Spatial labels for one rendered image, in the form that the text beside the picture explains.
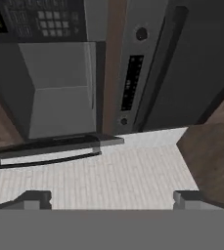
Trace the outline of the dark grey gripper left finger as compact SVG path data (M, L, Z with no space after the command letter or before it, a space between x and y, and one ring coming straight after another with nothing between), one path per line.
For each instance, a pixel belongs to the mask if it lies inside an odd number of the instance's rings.
M27 190L13 200L0 203L0 209L9 210L51 210L50 190Z

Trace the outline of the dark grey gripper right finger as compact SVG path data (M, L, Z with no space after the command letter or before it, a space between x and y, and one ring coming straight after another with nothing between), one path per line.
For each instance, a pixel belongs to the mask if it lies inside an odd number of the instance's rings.
M175 190L174 210L222 210L224 204L207 199L199 190Z

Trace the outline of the black microwave door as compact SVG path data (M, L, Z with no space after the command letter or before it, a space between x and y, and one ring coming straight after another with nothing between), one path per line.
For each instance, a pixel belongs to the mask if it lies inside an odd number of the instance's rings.
M52 140L38 140L22 145L1 147L0 159L123 144L124 139L122 137L105 134L84 135L80 137Z

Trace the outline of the dark glass oven door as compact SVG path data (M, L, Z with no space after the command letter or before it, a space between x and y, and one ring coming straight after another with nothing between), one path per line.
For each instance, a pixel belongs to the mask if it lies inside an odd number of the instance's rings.
M200 124L224 89L224 0L185 0L189 9L144 131Z

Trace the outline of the black microwave oven with keypad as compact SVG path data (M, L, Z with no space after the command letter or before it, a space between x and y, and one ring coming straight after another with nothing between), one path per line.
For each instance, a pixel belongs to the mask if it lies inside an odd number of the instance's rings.
M0 103L25 140L102 129L107 0L0 0Z

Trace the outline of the dark brown wooden cupboard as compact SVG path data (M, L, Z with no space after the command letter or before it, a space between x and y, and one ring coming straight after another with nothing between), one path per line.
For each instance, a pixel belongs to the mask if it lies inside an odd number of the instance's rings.
M189 127L177 146L199 190L224 203L224 102L207 122Z

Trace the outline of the brown wooden cupboard side panel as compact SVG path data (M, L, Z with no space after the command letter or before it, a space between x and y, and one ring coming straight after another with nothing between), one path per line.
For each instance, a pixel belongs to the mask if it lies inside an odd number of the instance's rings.
M126 9L127 0L109 0L103 108L103 132L106 134L111 134L113 127Z

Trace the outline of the stainless steel oven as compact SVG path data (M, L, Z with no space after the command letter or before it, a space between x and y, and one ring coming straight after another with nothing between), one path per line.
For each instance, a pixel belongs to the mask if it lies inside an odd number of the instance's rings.
M123 31L113 131L138 133L133 125L169 0L129 0ZM205 123L224 101L224 89L206 110Z

